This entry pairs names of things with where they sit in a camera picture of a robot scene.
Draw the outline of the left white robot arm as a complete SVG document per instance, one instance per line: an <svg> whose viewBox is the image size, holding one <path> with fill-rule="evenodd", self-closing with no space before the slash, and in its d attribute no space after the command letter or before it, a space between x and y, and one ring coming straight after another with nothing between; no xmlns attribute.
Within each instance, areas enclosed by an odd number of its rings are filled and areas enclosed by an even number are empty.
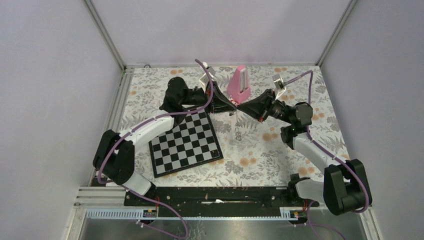
<svg viewBox="0 0 424 240"><path fill-rule="evenodd" d="M198 113L230 113L236 106L220 91L217 83L208 79L205 88L189 88L181 77L167 83L162 105L157 115L143 120L122 132L105 131L93 159L99 175L136 193L144 206L155 200L155 185L135 170L135 153L159 135L179 126L186 117Z"/></svg>

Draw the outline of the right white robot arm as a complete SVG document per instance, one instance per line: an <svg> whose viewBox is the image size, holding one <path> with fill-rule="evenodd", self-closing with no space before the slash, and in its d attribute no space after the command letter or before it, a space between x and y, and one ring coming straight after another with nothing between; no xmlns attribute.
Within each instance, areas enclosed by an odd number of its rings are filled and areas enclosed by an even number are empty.
<svg viewBox="0 0 424 240"><path fill-rule="evenodd" d="M253 119L263 122L272 117L288 123L282 127L281 139L292 150L310 160L322 173L323 181L302 177L289 182L287 201L293 206L306 199L323 203L336 216L355 212L362 213L372 203L372 194L363 163L348 160L332 153L313 139L309 126L312 124L313 108L307 102L287 105L268 89L259 97L240 104L237 109Z"/></svg>

